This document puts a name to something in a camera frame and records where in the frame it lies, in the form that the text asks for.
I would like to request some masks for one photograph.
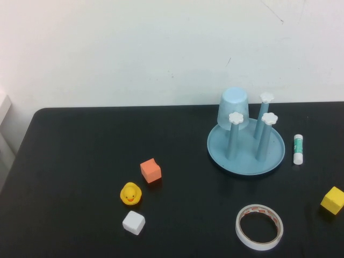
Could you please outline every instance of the glue stick label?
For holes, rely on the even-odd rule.
[[[294,153],[302,153],[302,139],[294,139]]]

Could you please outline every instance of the white flower-shaped knob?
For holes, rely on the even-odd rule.
[[[262,121],[267,125],[274,125],[278,120],[278,116],[274,113],[264,113]]]
[[[233,125],[238,125],[240,123],[243,122],[243,115],[238,113],[238,112],[234,112],[230,114],[230,122]]]
[[[264,92],[260,94],[260,98],[262,99],[263,103],[270,103],[275,97],[269,92]]]

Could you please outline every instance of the blue tray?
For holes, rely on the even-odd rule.
[[[253,176],[267,173],[276,168],[283,160],[285,145],[280,134],[272,128],[268,146],[267,159],[256,160],[259,140],[253,138],[257,120],[249,118],[247,127],[239,131],[238,153],[234,160],[225,157],[228,146],[229,131],[216,125],[208,136],[207,147],[212,159],[227,171],[239,175]]]

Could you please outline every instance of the glue stick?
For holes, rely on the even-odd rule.
[[[301,165],[303,163],[303,136],[301,134],[296,134],[294,136],[294,164]]]

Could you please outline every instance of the yellow rubber duck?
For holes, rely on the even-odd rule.
[[[134,183],[126,183],[120,192],[120,198],[126,205],[134,205],[138,203],[141,199],[142,191]]]

